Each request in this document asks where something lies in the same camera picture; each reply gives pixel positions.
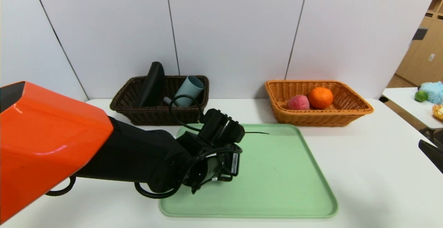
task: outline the white wall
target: white wall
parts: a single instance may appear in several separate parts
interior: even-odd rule
[[[38,0],[1,0],[1,85],[30,81],[86,101]]]
[[[284,79],[303,0],[170,0],[182,75],[206,75],[212,98],[266,97]]]
[[[305,0],[287,79],[340,80],[380,97],[431,0]]]
[[[178,75],[168,0],[42,0],[88,96],[112,98],[151,63]]]
[[[303,0],[170,0],[177,54],[168,0],[42,1],[90,98],[112,98],[152,61],[176,75],[176,56],[182,75],[209,77],[212,98],[266,97],[292,48],[287,79],[340,80],[377,98],[431,0],[305,0],[294,46]]]

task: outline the floor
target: floor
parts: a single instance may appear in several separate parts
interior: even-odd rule
[[[394,74],[391,81],[389,82],[387,88],[404,88],[404,87],[416,87],[416,85],[408,82],[407,80],[403,79],[402,77],[398,76],[397,74]],[[409,113],[404,111],[402,108],[400,108],[395,103],[388,101],[385,102],[385,105],[387,105],[389,108],[391,108],[394,112],[396,112],[399,116],[401,116],[406,122],[411,124],[414,128],[417,130],[421,130],[425,128],[425,125],[423,125],[418,119],[411,116]]]

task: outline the green ball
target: green ball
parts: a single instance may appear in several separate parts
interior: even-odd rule
[[[427,100],[428,94],[426,91],[417,91],[414,96],[414,99],[418,102],[424,102]]]

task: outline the pink fruit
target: pink fruit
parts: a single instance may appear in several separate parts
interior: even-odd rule
[[[296,95],[289,99],[286,108],[290,110],[309,110],[309,100],[305,95]]]

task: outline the blue plush toy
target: blue plush toy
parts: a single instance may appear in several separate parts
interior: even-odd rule
[[[423,83],[420,90],[428,94],[427,100],[429,102],[443,104],[443,84],[441,82]]]

